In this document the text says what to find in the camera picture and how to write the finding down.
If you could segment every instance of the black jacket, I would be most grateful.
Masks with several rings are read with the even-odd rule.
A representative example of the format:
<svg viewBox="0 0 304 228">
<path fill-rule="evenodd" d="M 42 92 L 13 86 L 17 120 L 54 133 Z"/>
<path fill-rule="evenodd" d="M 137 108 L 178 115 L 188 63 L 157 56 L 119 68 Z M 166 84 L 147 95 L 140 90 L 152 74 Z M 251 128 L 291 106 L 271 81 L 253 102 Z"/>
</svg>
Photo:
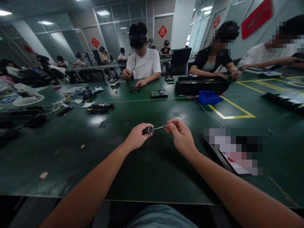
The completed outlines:
<svg viewBox="0 0 304 228">
<path fill-rule="evenodd" d="M 209 53 L 210 53 L 210 46 L 200 50 L 199 54 L 195 58 L 195 61 L 193 62 L 193 65 L 196 65 L 197 68 L 199 70 L 201 70 L 204 67 L 204 65 L 206 64 L 206 62 L 208 61 Z M 211 71 L 211 73 L 214 73 L 215 70 L 220 65 L 226 66 L 228 63 L 231 63 L 231 62 L 232 62 L 232 59 L 229 56 L 228 50 L 225 49 L 224 51 L 218 53 L 218 55 L 216 56 L 215 66 L 214 66 L 213 70 Z"/>
</svg>

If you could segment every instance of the white fan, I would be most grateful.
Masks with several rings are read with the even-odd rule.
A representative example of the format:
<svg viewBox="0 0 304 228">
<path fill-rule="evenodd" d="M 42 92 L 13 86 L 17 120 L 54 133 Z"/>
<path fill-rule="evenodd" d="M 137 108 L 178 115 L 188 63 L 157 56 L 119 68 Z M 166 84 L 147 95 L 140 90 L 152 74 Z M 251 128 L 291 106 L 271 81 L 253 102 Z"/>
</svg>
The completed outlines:
<svg viewBox="0 0 304 228">
<path fill-rule="evenodd" d="M 18 98 L 14 100 L 13 105 L 15 106 L 27 106 L 31 104 L 35 104 L 44 99 L 43 95 L 36 95 L 37 97 L 26 97 L 26 98 Z"/>
</svg>

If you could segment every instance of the grey top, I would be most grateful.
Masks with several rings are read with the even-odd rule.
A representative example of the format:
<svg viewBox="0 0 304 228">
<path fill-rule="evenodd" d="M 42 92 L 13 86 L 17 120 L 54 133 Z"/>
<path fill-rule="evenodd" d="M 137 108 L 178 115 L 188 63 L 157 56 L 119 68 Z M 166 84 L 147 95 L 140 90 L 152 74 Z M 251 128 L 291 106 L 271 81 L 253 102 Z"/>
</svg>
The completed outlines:
<svg viewBox="0 0 304 228">
<path fill-rule="evenodd" d="M 215 62 L 213 62 L 213 63 L 206 63 L 203 66 L 202 71 L 211 72 L 213 70 L 214 66 L 215 66 Z"/>
</svg>

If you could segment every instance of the blue plastic box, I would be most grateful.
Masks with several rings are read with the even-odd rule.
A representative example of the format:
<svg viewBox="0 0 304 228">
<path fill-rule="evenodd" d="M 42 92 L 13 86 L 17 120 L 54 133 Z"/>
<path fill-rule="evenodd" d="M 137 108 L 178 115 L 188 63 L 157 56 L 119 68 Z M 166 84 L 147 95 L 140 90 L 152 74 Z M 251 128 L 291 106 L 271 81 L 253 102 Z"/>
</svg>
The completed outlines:
<svg viewBox="0 0 304 228">
<path fill-rule="evenodd" d="M 214 91 L 200 91 L 199 92 L 199 101 L 203 105 L 215 105 L 222 100 L 223 100 L 223 98 L 216 95 L 216 93 Z"/>
</svg>

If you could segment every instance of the person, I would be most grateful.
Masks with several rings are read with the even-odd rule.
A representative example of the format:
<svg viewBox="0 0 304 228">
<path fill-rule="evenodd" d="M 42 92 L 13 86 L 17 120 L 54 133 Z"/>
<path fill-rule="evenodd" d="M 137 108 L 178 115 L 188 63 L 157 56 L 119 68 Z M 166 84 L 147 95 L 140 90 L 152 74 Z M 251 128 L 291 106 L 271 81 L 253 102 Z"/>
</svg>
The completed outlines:
<svg viewBox="0 0 304 228">
<path fill-rule="evenodd" d="M 74 63 L 71 63 L 72 65 L 81 65 L 82 67 L 86 66 L 85 60 L 82 57 L 80 52 L 77 52 L 75 57 L 77 58 L 77 61 Z"/>
<path fill-rule="evenodd" d="M 99 48 L 99 51 L 102 53 L 102 60 L 101 61 L 107 62 L 107 61 L 111 60 L 110 55 L 106 52 L 106 50 L 103 46 L 101 46 Z"/>
<path fill-rule="evenodd" d="M 157 50 L 147 48 L 147 27 L 144 23 L 133 24 L 129 30 L 130 45 L 134 48 L 123 70 L 123 77 L 129 80 L 140 79 L 135 86 L 143 87 L 161 76 L 161 65 Z"/>
<path fill-rule="evenodd" d="M 58 63 L 57 63 L 58 66 L 66 65 L 68 67 L 70 65 L 70 63 L 68 61 L 64 60 L 64 58 L 60 55 L 57 56 L 57 61 L 58 61 Z"/>
<path fill-rule="evenodd" d="M 161 52 L 159 53 L 159 55 L 168 55 L 168 54 L 172 54 L 171 52 L 171 48 L 168 47 L 168 45 L 170 44 L 170 42 L 168 40 L 165 40 L 164 42 L 164 47 L 161 49 Z M 170 73 L 170 62 L 162 62 L 161 63 L 161 69 L 163 68 L 163 66 L 166 66 L 166 72 Z"/>
<path fill-rule="evenodd" d="M 2 59 L 1 60 L 2 63 L 4 63 L 6 65 L 6 70 L 7 70 L 7 73 L 19 78 L 19 79 L 22 79 L 23 77 L 21 75 L 19 75 L 19 71 L 21 71 L 21 69 L 18 69 L 14 66 L 14 62 L 11 61 L 11 60 L 7 60 L 7 59 Z"/>
<path fill-rule="evenodd" d="M 142 123 L 134 127 L 126 140 L 60 201 L 40 228 L 87 227 L 102 205 L 128 154 L 152 137 L 153 134 L 142 135 L 142 131 L 149 126 L 153 125 Z M 165 131 L 173 134 L 177 150 L 196 169 L 242 227 L 304 227 L 304 219 L 295 212 L 201 154 L 195 146 L 190 129 L 181 120 L 169 120 Z M 165 205 L 161 208 L 159 205 L 146 207 L 124 227 L 171 226 L 197 227 L 185 216 Z"/>
<path fill-rule="evenodd" d="M 43 56 L 43 55 L 37 55 L 36 56 L 36 59 L 41 63 L 41 68 L 44 72 L 46 73 L 49 73 L 50 75 L 52 74 L 51 71 L 49 71 L 50 69 L 56 69 L 58 70 L 59 72 L 61 72 L 63 74 L 63 77 L 62 78 L 57 78 L 56 76 L 54 76 L 52 74 L 52 76 L 56 77 L 55 79 L 58 81 L 58 83 L 60 85 L 66 85 L 66 84 L 69 84 L 69 79 L 67 80 L 66 79 L 66 69 L 63 68 L 63 67 L 57 67 L 57 66 L 54 66 L 52 64 L 49 63 L 49 58 L 46 57 L 46 56 Z"/>
<path fill-rule="evenodd" d="M 117 58 L 117 61 L 128 60 L 128 57 L 129 57 L 128 53 L 126 53 L 125 49 L 122 47 L 120 49 L 120 54 Z"/>
<path fill-rule="evenodd" d="M 228 43 L 238 37 L 238 30 L 239 26 L 234 21 L 224 22 L 216 31 L 210 46 L 199 51 L 189 74 L 224 77 L 222 73 L 214 73 L 220 65 L 223 65 L 230 75 L 233 74 L 231 79 L 238 79 L 241 72 L 232 62 L 226 49 Z"/>
<path fill-rule="evenodd" d="M 286 49 L 286 44 L 304 35 L 303 23 L 304 14 L 287 20 L 273 39 L 250 48 L 239 61 L 238 68 L 244 70 L 247 67 L 264 68 L 279 64 L 304 69 L 304 59 L 293 57 L 294 52 Z"/>
</svg>

